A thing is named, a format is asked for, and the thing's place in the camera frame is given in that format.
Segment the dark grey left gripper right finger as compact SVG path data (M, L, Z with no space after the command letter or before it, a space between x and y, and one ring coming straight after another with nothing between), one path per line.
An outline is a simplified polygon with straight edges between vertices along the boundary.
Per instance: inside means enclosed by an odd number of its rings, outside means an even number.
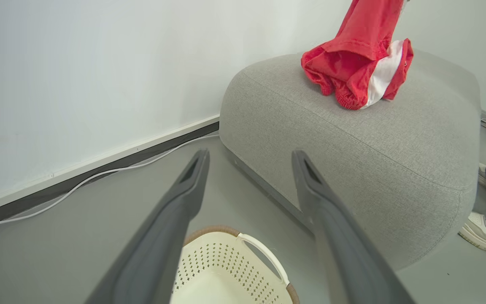
M320 175L308 154L292 152L297 197L311 222L332 304L412 304L393 269Z

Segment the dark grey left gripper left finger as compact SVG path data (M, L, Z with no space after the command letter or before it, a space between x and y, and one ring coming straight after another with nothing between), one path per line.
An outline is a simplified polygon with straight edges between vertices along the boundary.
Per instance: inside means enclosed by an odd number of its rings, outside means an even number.
M198 150L96 286L88 304L168 304L188 226L210 167Z

